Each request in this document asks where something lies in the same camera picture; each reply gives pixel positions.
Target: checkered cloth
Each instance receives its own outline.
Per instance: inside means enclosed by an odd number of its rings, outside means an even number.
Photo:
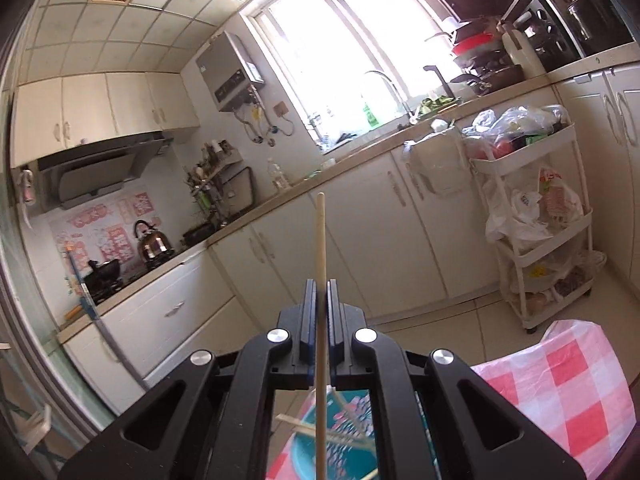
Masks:
[[[595,323],[556,321],[539,344],[472,368],[573,456],[587,480],[602,473],[636,424],[620,363]],[[312,403],[313,394],[302,414]],[[289,459],[292,439],[268,479],[298,478]]]

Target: countertop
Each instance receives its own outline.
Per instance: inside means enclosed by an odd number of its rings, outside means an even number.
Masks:
[[[640,61],[640,46],[638,46],[638,44],[635,42],[627,43],[622,46],[606,50],[599,54],[595,54],[594,56],[589,56],[584,59],[575,61],[561,68],[558,68],[557,70],[553,70],[552,72],[549,72],[547,74],[543,74],[532,79],[527,79],[526,81],[517,83],[508,88],[503,88],[502,90],[498,90],[496,92],[493,92],[492,94],[485,95],[463,103],[459,106],[450,108],[445,112],[435,116],[433,119],[441,118],[443,120],[451,122],[453,119],[461,119],[470,115],[477,114],[482,110],[497,105],[498,103],[508,101],[509,99],[513,99],[514,97],[517,97],[519,95],[533,92],[534,90],[537,90],[539,88],[544,88],[546,86],[563,81],[565,79],[572,78],[580,74],[595,72],[597,70],[604,70],[612,66],[633,63],[637,61]],[[135,282],[126,286],[120,292],[114,294],[108,300],[98,305],[98,314],[103,316],[112,308],[116,307],[119,303],[123,302],[124,300],[141,290],[144,286],[160,278],[160,276],[174,269],[178,265],[190,260],[195,255],[205,251],[210,245],[219,242],[220,240],[222,240],[222,238],[225,238],[231,233],[249,225],[251,222],[254,222],[261,216],[266,215],[274,209],[286,204],[290,200],[293,200],[300,195],[309,192],[313,188],[324,184],[328,180],[331,180],[332,178],[335,178],[342,173],[345,173],[361,164],[364,164],[372,158],[383,155],[383,153],[390,152],[392,149],[401,146],[402,143],[404,143],[406,140],[419,139],[425,136],[431,131],[430,124],[433,119],[421,122],[419,124],[416,124],[415,126],[410,126],[409,128],[402,130],[401,132],[393,132],[391,134],[388,134],[387,136],[375,139],[367,146],[364,146],[363,148],[360,148],[359,150],[356,150],[355,152],[345,156],[342,160],[338,161],[337,164],[331,166],[327,170],[324,170],[311,178],[296,183],[287,192],[284,192],[281,195],[277,195],[260,204],[258,207],[249,211],[247,214],[245,214],[235,222],[232,222],[225,228],[222,228],[220,229],[220,231],[211,235],[207,240],[184,251],[164,265],[152,270],[148,274],[145,274],[139,280],[136,280]],[[82,329],[87,327],[90,323],[91,321],[89,320],[89,317],[85,314],[75,322],[62,329],[58,333],[58,340],[61,343],[65,343],[73,336],[78,334]]]

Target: black mount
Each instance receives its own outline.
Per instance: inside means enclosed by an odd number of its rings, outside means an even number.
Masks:
[[[307,280],[303,303],[281,311],[277,329],[239,352],[194,352],[72,457],[59,479],[264,480],[274,392],[313,383],[316,301]],[[452,352],[402,350],[367,328],[359,308],[340,303],[335,280],[327,313],[331,382],[369,390],[380,479],[585,479]]]

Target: silver bolt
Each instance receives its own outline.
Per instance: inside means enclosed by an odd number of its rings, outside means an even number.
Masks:
[[[212,359],[213,355],[211,355],[211,352],[207,352],[206,350],[197,350],[191,354],[191,362],[196,366],[205,365]]]
[[[361,343],[373,343],[377,337],[378,334],[376,331],[370,328],[361,328],[356,330],[356,339]]]
[[[453,362],[453,354],[449,350],[441,348],[433,353],[433,360],[439,365],[450,365]]]
[[[282,343],[289,338],[289,332],[283,328],[274,328],[267,334],[267,339],[272,343]]]

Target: window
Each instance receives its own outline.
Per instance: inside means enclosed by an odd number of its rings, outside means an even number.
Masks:
[[[424,65],[460,74],[418,0],[275,0],[255,18],[323,151],[415,109],[440,86]]]

